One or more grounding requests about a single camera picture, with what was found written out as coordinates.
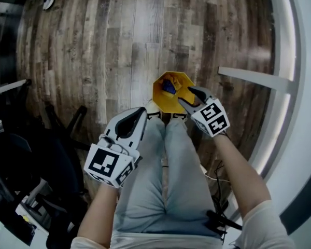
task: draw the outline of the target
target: white sleeve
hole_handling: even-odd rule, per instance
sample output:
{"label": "white sleeve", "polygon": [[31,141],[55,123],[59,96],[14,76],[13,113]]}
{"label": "white sleeve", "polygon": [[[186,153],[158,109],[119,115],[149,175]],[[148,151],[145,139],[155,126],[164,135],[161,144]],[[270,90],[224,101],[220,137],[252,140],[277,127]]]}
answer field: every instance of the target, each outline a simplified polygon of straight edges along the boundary
{"label": "white sleeve", "polygon": [[87,238],[76,237],[73,239],[70,249],[106,249],[106,248]]}
{"label": "white sleeve", "polygon": [[295,248],[271,200],[259,204],[244,217],[242,234],[236,246],[241,249]]}

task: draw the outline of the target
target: light blue pants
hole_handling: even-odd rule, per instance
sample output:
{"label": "light blue pants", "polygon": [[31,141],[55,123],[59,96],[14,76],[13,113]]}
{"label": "light blue pants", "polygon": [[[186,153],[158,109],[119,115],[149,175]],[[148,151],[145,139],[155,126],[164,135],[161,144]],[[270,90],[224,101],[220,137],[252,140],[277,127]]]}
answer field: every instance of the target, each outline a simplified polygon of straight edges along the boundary
{"label": "light blue pants", "polygon": [[[165,128],[159,118],[148,120],[138,150],[143,159],[124,182],[114,231],[219,237],[204,226],[206,211],[215,209],[183,121],[172,119]],[[162,199],[164,150],[168,158],[166,207]]]}

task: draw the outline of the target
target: person's arm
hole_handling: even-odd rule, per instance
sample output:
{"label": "person's arm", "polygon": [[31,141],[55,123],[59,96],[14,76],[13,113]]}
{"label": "person's arm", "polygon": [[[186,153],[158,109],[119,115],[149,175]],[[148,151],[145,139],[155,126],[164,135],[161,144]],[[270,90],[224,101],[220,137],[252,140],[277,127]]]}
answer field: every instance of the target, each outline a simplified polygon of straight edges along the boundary
{"label": "person's arm", "polygon": [[101,184],[77,233],[106,248],[110,247],[118,190]]}
{"label": "person's arm", "polygon": [[217,135],[214,142],[220,152],[242,216],[271,196],[263,179],[252,168],[228,137]]}

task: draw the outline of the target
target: yellow bowl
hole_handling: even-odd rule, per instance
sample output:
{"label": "yellow bowl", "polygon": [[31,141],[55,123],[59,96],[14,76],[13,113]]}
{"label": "yellow bowl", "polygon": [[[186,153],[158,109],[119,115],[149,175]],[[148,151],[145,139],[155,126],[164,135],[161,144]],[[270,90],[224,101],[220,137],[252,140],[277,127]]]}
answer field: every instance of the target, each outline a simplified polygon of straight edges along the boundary
{"label": "yellow bowl", "polygon": [[[162,85],[160,81],[166,74],[170,74],[171,76],[176,77],[182,85],[182,87],[176,92],[176,94],[172,98],[166,96],[162,91]],[[192,94],[190,90],[188,90],[188,87],[192,86],[194,86],[194,83],[184,72],[167,71],[153,83],[153,101],[164,113],[181,114],[184,112],[185,109],[178,103],[177,98],[184,98],[185,100],[193,104],[195,95]]]}

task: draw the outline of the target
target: blue object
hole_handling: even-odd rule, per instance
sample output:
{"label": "blue object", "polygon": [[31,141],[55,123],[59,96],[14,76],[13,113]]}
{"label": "blue object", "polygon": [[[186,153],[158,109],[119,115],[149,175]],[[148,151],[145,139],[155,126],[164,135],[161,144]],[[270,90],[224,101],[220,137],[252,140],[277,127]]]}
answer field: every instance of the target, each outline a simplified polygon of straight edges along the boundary
{"label": "blue object", "polygon": [[162,90],[169,92],[173,95],[176,93],[176,89],[175,89],[174,85],[168,79],[164,79],[164,81],[162,82]]}

